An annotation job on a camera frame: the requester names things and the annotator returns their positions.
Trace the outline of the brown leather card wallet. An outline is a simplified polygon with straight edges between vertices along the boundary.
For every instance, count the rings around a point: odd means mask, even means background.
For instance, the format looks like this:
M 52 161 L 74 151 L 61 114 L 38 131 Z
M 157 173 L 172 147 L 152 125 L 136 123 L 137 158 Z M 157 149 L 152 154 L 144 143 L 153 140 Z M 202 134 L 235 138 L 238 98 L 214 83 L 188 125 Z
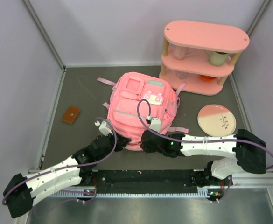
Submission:
M 61 120 L 67 124 L 72 125 L 80 112 L 80 108 L 75 106 L 69 106 L 66 112 L 63 114 Z

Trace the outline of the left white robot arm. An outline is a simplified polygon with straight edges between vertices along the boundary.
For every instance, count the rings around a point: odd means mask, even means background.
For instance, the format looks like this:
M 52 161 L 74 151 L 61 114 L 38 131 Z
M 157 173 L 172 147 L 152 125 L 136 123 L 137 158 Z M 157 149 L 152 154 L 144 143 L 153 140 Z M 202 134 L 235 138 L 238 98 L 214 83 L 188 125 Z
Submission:
M 130 141 L 121 135 L 100 135 L 88 146 L 46 170 L 27 176 L 14 175 L 3 192 L 3 205 L 7 206 L 11 218 L 18 218 L 64 188 L 90 184 L 92 168 L 110 153 L 122 150 Z

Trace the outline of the pink student backpack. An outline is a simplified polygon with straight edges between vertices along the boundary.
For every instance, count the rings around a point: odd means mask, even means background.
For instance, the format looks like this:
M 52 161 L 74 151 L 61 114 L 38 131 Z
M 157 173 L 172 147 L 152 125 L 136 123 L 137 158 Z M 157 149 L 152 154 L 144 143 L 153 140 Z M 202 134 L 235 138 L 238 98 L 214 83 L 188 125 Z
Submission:
M 141 136 L 146 130 L 143 123 L 147 116 L 160 120 L 160 134 L 188 133 L 186 128 L 172 127 L 185 82 L 174 91 L 167 81 L 138 72 L 125 73 L 116 83 L 100 77 L 97 80 L 112 86 L 110 102 L 104 103 L 104 106 L 115 131 L 131 140 L 125 149 L 141 150 Z

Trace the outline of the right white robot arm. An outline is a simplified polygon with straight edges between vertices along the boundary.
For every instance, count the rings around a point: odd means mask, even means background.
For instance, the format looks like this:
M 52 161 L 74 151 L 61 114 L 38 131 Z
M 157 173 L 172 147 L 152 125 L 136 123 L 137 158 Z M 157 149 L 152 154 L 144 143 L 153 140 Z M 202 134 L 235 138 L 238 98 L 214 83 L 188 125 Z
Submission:
M 170 158 L 219 156 L 220 160 L 208 162 L 204 171 L 190 173 L 193 184 L 199 187 L 217 184 L 242 171 L 261 175 L 267 170 L 265 142 L 245 129 L 225 137 L 197 137 L 181 133 L 166 136 L 146 130 L 140 147 L 146 153 L 158 152 Z

